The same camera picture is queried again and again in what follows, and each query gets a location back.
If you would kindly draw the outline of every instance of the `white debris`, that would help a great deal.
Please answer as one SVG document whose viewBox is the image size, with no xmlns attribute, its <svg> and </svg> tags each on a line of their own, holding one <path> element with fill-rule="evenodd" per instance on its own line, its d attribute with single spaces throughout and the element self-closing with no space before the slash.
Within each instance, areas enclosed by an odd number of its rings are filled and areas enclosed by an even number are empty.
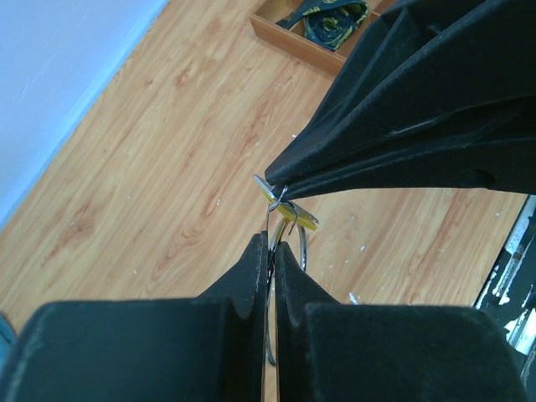
<svg viewBox="0 0 536 402">
<path fill-rule="evenodd" d="M 358 296 L 358 299 L 356 299 L 352 292 L 348 293 L 348 296 L 350 297 L 350 301 L 353 304 L 355 304 L 356 306 L 359 304 L 359 301 L 358 301 L 359 296 Z"/>
<path fill-rule="evenodd" d="M 507 304 L 508 302 L 510 302 L 510 297 L 508 297 L 508 294 L 504 294 L 502 295 L 501 300 L 499 300 L 499 306 Z"/>
<path fill-rule="evenodd" d="M 531 195 L 528 197 L 525 207 L 521 211 L 519 218 L 514 225 L 512 233 L 508 236 L 506 246 L 504 247 L 508 253 L 513 255 L 519 247 L 519 243 L 525 234 L 525 230 L 528 228 L 528 220 L 533 215 L 536 209 L 536 197 Z"/>
<path fill-rule="evenodd" d="M 528 291 L 528 293 L 527 293 L 527 297 L 525 297 L 525 301 L 524 301 L 523 304 L 521 305 L 521 308 L 525 308 L 525 306 L 527 306 L 527 302 L 528 302 L 528 299 L 530 298 L 530 295 L 531 295 L 532 292 L 533 292 L 533 288 L 534 288 L 534 285 L 531 285 L 531 286 L 530 286 L 530 291 Z"/>
<path fill-rule="evenodd" d="M 517 319 L 504 326 L 508 331 L 506 340 L 515 349 L 528 356 L 536 339 L 536 310 L 525 310 Z"/>
<path fill-rule="evenodd" d="M 492 272 L 492 275 L 491 277 L 489 278 L 489 281 L 487 281 L 486 283 L 486 287 L 484 288 L 484 290 L 482 291 L 482 293 L 480 294 L 480 298 L 478 299 L 477 301 L 477 304 L 475 305 L 475 308 L 480 308 L 482 306 L 482 302 L 484 301 L 484 297 L 487 295 L 487 293 L 489 292 L 489 286 L 492 284 L 492 281 L 493 281 L 493 278 L 495 276 L 497 276 L 497 271 L 499 269 L 499 265 L 495 265 L 495 267 L 493 268 L 493 272 Z"/>
</svg>

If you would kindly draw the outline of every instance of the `yellow tag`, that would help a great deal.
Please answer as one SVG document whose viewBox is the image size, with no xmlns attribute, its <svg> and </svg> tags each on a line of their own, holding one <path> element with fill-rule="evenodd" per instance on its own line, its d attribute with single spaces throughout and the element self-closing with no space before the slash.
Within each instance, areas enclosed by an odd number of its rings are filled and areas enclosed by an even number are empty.
<svg viewBox="0 0 536 402">
<path fill-rule="evenodd" d="M 270 204 L 273 204 L 275 201 L 277 201 L 276 196 L 274 196 L 274 194 L 272 193 L 271 187 L 267 182 L 265 182 L 262 178 L 260 178 L 256 174 L 253 175 L 253 179 L 260 185 L 262 194 L 265 196 L 265 198 L 268 200 Z M 297 224 L 307 229 L 316 230 L 317 225 L 318 225 L 318 219 L 312 216 L 311 214 L 309 214 L 305 209 L 303 209 L 299 205 L 296 205 L 295 203 L 292 203 L 292 205 L 294 206 L 294 208 L 289 205 L 279 204 L 276 209 L 289 222 L 294 222 L 296 220 L 296 213 L 297 213 L 298 215 L 298 219 L 296 221 Z"/>
</svg>

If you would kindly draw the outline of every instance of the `wooden drawer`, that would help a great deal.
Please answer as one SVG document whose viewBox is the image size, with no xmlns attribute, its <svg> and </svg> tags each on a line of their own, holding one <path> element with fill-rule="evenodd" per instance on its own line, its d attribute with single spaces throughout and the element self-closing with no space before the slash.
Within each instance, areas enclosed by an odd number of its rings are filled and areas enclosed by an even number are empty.
<svg viewBox="0 0 536 402">
<path fill-rule="evenodd" d="M 283 29 L 276 22 L 294 11 L 300 2 L 298 0 L 265 0 L 262 5 L 250 15 L 251 25 L 256 35 L 266 42 L 285 50 L 297 58 L 336 75 L 343 67 L 347 57 L 361 38 L 364 30 L 396 0 L 370 0 L 368 5 L 371 12 L 363 24 L 348 38 L 337 51 L 331 52 L 318 44 L 304 38 L 305 27 L 303 20 L 291 30 Z"/>
</svg>

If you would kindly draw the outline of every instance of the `black object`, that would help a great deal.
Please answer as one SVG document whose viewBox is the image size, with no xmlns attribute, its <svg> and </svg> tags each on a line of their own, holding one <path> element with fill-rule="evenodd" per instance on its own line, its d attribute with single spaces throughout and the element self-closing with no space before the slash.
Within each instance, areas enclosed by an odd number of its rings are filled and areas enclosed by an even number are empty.
<svg viewBox="0 0 536 402">
<path fill-rule="evenodd" d="M 526 400 L 503 335 L 462 307 L 346 306 L 276 251 L 283 401 Z"/>
<path fill-rule="evenodd" d="M 399 1 L 365 31 L 276 193 L 484 187 L 536 193 L 533 0 Z"/>
<path fill-rule="evenodd" d="M 195 299 L 41 307 L 15 343 L 0 400 L 261 400 L 266 235 Z"/>
<path fill-rule="evenodd" d="M 530 320 L 531 313 L 536 314 L 536 216 L 533 210 L 533 197 L 529 197 L 514 225 L 516 235 L 509 236 L 512 243 L 508 242 L 502 249 L 475 303 L 476 308 L 496 322 L 512 345 L 529 400 L 536 400 L 536 342 Z"/>
<path fill-rule="evenodd" d="M 15 342 L 17 336 L 7 318 L 0 312 L 0 372 L 8 358 L 11 345 Z"/>
<path fill-rule="evenodd" d="M 261 401 L 267 246 L 195 299 L 60 302 L 39 309 L 0 400 Z M 276 250 L 280 400 L 525 401 L 502 334 L 478 310 L 344 306 Z"/>
<path fill-rule="evenodd" d="M 533 0 L 403 1 L 374 22 L 266 178 L 288 198 L 365 187 L 533 193 Z M 28 322 L 0 400 L 257 401 L 266 234 L 195 299 L 62 302 Z M 482 312 L 343 306 L 275 259 L 282 402 L 525 401 Z"/>
</svg>

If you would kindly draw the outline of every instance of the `floor plank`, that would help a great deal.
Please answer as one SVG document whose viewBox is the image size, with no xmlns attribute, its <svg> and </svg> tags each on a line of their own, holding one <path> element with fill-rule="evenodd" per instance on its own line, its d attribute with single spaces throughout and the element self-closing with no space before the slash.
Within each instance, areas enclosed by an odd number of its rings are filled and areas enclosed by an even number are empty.
<svg viewBox="0 0 536 402">
<path fill-rule="evenodd" d="M 263 227 L 251 175 L 331 78 L 256 39 L 251 9 L 164 9 L 0 234 L 0 307 L 16 328 L 52 300 L 196 296 Z M 478 189 L 307 199 L 321 221 L 309 272 L 342 302 L 468 305 L 523 201 Z"/>
</svg>

